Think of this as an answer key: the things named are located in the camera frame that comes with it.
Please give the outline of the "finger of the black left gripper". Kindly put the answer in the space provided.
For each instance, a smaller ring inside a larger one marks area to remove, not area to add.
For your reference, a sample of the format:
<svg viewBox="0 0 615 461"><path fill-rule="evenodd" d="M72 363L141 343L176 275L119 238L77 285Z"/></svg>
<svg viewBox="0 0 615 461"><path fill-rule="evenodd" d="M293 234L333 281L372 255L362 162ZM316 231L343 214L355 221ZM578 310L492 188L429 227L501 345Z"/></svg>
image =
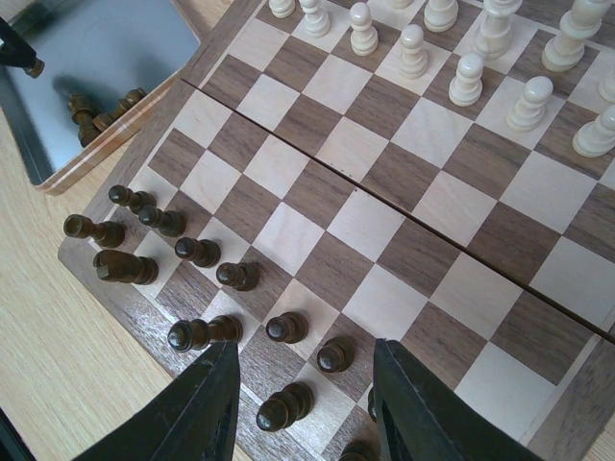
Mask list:
<svg viewBox="0 0 615 461"><path fill-rule="evenodd" d="M35 50L3 19L0 18L1 64L24 70L37 65Z"/></svg>

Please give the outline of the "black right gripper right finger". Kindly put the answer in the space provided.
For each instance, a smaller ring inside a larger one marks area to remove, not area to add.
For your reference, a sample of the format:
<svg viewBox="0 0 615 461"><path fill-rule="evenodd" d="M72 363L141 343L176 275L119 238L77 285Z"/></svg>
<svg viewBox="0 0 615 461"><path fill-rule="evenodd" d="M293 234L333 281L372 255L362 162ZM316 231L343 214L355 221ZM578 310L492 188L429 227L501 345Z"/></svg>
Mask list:
<svg viewBox="0 0 615 461"><path fill-rule="evenodd" d="M374 349L384 460L522 460L524 447L486 421L400 342Z"/></svg>

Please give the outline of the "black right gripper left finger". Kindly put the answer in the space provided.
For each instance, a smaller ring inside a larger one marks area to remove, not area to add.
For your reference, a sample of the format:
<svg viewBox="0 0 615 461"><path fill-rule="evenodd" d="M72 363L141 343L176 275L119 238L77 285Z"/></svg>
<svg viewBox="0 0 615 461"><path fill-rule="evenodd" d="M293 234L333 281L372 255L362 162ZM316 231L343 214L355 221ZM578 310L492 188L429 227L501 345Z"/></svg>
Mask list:
<svg viewBox="0 0 615 461"><path fill-rule="evenodd" d="M231 460L239 389L237 342L217 342L131 419L77 458Z"/></svg>

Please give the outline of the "dark chess pawn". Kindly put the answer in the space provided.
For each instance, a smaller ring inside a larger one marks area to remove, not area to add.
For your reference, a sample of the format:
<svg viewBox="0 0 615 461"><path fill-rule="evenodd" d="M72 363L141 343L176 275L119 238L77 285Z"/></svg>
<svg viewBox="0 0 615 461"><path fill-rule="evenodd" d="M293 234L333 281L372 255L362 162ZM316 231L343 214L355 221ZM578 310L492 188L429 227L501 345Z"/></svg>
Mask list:
<svg viewBox="0 0 615 461"><path fill-rule="evenodd" d="M314 396L310 387L304 382L291 382L259 407L257 426L266 432L288 428L306 417L313 405Z"/></svg>
<svg viewBox="0 0 615 461"><path fill-rule="evenodd" d="M216 269L216 279L237 291L250 291L258 285L258 266L255 262L224 262Z"/></svg>
<svg viewBox="0 0 615 461"><path fill-rule="evenodd" d="M271 318L265 326L265 331L274 342L295 344L308 334L308 321L298 312L285 312Z"/></svg>
<svg viewBox="0 0 615 461"><path fill-rule="evenodd" d="M158 229L165 236L177 237L185 231L186 220L178 211L162 211L155 206L144 206L137 217L143 225Z"/></svg>
<svg viewBox="0 0 615 461"><path fill-rule="evenodd" d="M177 257L203 268L214 267L221 257L219 245L208 239L182 237L176 242L174 251Z"/></svg>
<svg viewBox="0 0 615 461"><path fill-rule="evenodd" d="M112 186L108 196L113 203L127 207L133 214L138 214L145 206L157 205L157 200L152 194L145 191L134 192L121 184Z"/></svg>
<svg viewBox="0 0 615 461"><path fill-rule="evenodd" d="M355 348L347 336L331 338L316 355L317 367L325 374L344 372L353 364L354 359Z"/></svg>
<svg viewBox="0 0 615 461"><path fill-rule="evenodd" d="M199 351L214 342L239 342L242 331L240 321L231 315L216 316L210 322L180 320L169 329L167 342L176 352Z"/></svg>

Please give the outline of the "metal tin tray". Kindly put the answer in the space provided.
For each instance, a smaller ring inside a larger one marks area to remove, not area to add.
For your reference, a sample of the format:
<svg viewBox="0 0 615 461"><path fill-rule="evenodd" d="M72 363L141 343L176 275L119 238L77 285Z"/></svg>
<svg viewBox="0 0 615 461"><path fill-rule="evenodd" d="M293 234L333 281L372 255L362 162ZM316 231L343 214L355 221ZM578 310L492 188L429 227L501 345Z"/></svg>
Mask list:
<svg viewBox="0 0 615 461"><path fill-rule="evenodd" d="M37 191L62 194L141 129L204 39L192 13L186 1L28 1L10 19L44 63L37 78L1 69L1 110ZM138 87L146 96L83 147L70 95L99 115Z"/></svg>

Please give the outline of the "dark chess knight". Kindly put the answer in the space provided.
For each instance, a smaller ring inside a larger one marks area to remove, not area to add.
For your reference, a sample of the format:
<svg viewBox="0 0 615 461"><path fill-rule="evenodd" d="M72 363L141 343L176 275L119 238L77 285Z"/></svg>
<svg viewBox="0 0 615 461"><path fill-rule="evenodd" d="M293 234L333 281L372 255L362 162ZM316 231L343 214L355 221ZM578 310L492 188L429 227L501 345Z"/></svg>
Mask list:
<svg viewBox="0 0 615 461"><path fill-rule="evenodd" d="M93 258L97 277L108 282L149 284L159 272L157 262L146 256L137 256L117 250L103 250Z"/></svg>

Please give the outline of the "dark chess rook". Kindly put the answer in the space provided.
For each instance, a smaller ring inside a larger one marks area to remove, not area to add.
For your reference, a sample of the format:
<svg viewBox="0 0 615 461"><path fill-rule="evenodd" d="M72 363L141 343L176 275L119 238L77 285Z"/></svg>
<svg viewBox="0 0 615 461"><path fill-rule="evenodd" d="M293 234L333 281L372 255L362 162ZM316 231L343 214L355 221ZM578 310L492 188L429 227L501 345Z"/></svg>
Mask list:
<svg viewBox="0 0 615 461"><path fill-rule="evenodd" d="M93 223L80 214L69 215L63 223L64 234L72 238L85 239L91 237L99 246L116 248L125 238L125 227L112 221Z"/></svg>

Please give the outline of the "wooden chess board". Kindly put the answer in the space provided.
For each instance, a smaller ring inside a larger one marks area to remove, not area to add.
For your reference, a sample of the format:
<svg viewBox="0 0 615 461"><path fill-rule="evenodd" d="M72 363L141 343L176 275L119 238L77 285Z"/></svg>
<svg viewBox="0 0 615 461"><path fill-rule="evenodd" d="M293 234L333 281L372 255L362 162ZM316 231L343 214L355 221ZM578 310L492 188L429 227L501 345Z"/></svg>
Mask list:
<svg viewBox="0 0 615 461"><path fill-rule="evenodd" d="M168 345L182 319L234 315L241 390L236 441L256 460L333 460L354 440L378 441L368 415L375 341L400 341L489 423L546 460L583 459L614 414L614 157L578 155L576 132L608 103L614 5L584 26L579 63L553 73L539 125L505 118L525 83L546 74L544 47L574 1L526 1L512 43L483 68L466 108L448 97L458 60L486 17L462 1L454 26L425 33L426 73L399 70L400 36L426 3L369 8L377 50L351 48L351 5L326 1L332 26L305 29L266 3L224 15L224 49L173 85L157 120L115 168L110 184L146 191L215 241L223 261L253 261L258 287L221 285L213 269L175 255L175 240L142 225L106 191L86 214L126 228L122 250L153 258L147 285L99 280L91 241L66 239L60 260L171 375L193 352ZM298 312L295 344L267 322ZM333 337L353 342L344 372L316 355ZM314 405L276 432L259 407L291 382Z"/></svg>

